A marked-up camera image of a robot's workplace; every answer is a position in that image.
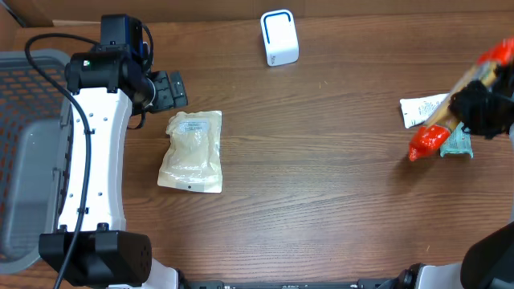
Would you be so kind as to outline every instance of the white box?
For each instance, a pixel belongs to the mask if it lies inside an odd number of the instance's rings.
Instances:
[[[270,11],[260,18],[266,48],[267,65],[294,63],[298,60],[299,48],[295,19],[289,10]]]

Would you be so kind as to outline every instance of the wooden table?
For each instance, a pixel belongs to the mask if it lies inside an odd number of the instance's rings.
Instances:
[[[223,111],[221,194],[157,186],[176,111],[125,142],[128,230],[189,279],[342,281],[396,276],[413,263],[462,260],[507,223],[512,147],[473,137],[475,158],[409,162],[415,128],[399,100],[447,92],[478,56],[514,32],[514,13],[297,19],[300,59],[269,68],[257,20],[150,25],[155,70],[179,70],[186,112]],[[98,39],[98,26],[22,29]],[[42,40],[68,54],[73,40]],[[50,287],[44,263],[0,277]]]

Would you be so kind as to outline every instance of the gray plastic bin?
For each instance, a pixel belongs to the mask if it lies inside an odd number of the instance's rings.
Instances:
[[[31,54],[66,86],[69,56],[52,49]],[[67,185],[71,133],[69,101],[23,52],[0,52],[0,274],[38,261],[39,235],[54,231]]]

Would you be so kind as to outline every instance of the teal packet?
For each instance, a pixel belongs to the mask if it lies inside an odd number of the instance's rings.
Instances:
[[[448,137],[447,141],[441,145],[441,157],[445,154],[467,153],[473,158],[473,150],[471,149],[471,138],[469,133],[463,132],[463,123],[457,125],[455,131]]]

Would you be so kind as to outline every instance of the red and yellow object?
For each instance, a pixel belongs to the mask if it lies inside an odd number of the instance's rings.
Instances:
[[[513,58],[514,38],[505,39],[480,56],[476,65],[464,74],[448,93],[447,98],[413,136],[409,143],[409,159],[415,161],[435,153],[459,125],[460,120],[449,109],[451,97],[456,92],[460,92],[468,83],[477,79],[486,87],[490,87],[496,79],[496,67],[510,63]]]

